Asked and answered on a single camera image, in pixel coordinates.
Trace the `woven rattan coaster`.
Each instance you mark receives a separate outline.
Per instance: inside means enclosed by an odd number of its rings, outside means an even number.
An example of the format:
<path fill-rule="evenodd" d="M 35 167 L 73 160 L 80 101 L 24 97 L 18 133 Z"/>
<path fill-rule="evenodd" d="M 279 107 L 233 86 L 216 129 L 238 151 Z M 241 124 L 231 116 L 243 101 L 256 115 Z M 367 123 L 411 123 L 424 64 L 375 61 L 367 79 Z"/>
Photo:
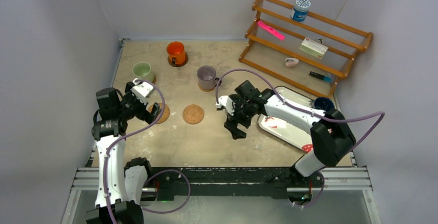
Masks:
<path fill-rule="evenodd" d="M 188 105 L 182 112 L 182 118 L 188 124 L 198 124 L 204 116 L 204 110 L 196 104 Z"/>
<path fill-rule="evenodd" d="M 163 104 L 162 103 L 158 103 L 158 104 L 160 106 L 160 111 L 161 111 L 161 109 L 163 108 Z M 147 110 L 149 112 L 151 112 L 152 108 L 153 108 L 153 105 L 150 105 Z M 167 104 L 165 104 L 164 113 L 163 113 L 162 117 L 157 121 L 157 124 L 161 124 L 161 123 L 165 122 L 169 118 L 169 116 L 170 116 L 170 108 Z"/>

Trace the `light green mug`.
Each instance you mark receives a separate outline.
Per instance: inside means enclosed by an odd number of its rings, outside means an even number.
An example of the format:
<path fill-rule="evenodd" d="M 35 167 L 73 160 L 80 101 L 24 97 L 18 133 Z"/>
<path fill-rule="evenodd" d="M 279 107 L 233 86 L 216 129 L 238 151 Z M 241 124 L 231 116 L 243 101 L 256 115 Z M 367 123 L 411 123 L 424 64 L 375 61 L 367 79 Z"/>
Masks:
<path fill-rule="evenodd" d="M 137 78 L 141 78 L 147 81 L 152 82 L 153 76 L 155 75 L 152 66 L 147 62 L 139 62 L 137 63 L 133 69 L 133 74 Z"/>

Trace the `dark brown wooden coaster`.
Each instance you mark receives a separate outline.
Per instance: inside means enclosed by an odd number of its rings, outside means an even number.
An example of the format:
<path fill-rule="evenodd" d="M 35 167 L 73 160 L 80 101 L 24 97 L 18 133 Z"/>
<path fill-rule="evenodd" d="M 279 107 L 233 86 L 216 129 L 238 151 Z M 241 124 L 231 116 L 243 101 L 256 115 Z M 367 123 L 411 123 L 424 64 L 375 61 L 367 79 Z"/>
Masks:
<path fill-rule="evenodd" d="M 186 56 L 185 60 L 182 63 L 176 63 L 174 58 L 170 58 L 167 57 L 167 61 L 168 63 L 172 66 L 172 67 L 182 67 L 184 65 L 186 65 L 186 63 L 188 62 L 188 57 Z"/>

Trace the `orange mug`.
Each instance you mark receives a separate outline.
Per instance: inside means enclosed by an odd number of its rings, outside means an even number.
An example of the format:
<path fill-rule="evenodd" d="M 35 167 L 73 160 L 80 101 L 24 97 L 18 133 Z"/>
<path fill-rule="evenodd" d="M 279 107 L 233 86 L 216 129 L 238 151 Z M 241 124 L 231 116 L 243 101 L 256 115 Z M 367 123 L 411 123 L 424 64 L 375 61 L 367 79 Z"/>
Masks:
<path fill-rule="evenodd" d="M 186 56 L 188 57 L 187 53 L 185 52 L 184 45 L 178 41 L 168 44 L 166 51 L 167 57 L 174 58 L 176 63 L 182 63 Z"/>

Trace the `pink purple mug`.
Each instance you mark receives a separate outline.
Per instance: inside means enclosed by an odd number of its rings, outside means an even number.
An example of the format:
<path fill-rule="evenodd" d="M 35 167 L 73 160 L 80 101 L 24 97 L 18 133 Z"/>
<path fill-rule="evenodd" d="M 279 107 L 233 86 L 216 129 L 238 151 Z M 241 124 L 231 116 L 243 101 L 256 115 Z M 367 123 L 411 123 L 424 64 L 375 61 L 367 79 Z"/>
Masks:
<path fill-rule="evenodd" d="M 197 70 L 198 84 L 205 89 L 220 86 L 222 81 L 217 77 L 216 70 L 209 65 L 201 66 Z"/>

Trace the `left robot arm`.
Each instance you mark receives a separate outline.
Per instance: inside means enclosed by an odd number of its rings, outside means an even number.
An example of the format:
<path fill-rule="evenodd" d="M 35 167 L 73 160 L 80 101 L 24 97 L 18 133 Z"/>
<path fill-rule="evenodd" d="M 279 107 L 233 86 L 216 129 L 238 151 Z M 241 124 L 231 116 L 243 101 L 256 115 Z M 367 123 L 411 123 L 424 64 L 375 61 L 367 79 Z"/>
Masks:
<path fill-rule="evenodd" d="M 124 94 L 114 87 L 96 92 L 99 108 L 91 132 L 98 151 L 99 185 L 95 205 L 86 212 L 87 223 L 144 223 L 139 202 L 154 173 L 147 159 L 134 159 L 125 167 L 123 157 L 128 121 L 137 118 L 152 126 L 164 114 L 158 103 L 147 109 L 154 87 L 136 78 L 127 82 Z"/>

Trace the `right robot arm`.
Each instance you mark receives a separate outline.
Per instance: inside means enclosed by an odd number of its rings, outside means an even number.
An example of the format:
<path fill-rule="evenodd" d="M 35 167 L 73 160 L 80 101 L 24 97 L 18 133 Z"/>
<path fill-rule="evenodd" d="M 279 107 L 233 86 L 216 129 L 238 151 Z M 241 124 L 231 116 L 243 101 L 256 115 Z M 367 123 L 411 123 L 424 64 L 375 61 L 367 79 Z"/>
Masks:
<path fill-rule="evenodd" d="M 278 118 L 310 135 L 312 150 L 290 167 L 290 180 L 296 186 L 303 186 L 315 172 L 336 166 L 356 144 L 340 111 L 306 107 L 284 98 L 274 89 L 260 91 L 250 81 L 240 84 L 232 95 L 217 97 L 215 107 L 226 110 L 224 127 L 233 139 L 246 137 L 238 125 L 249 128 L 256 115 Z"/>

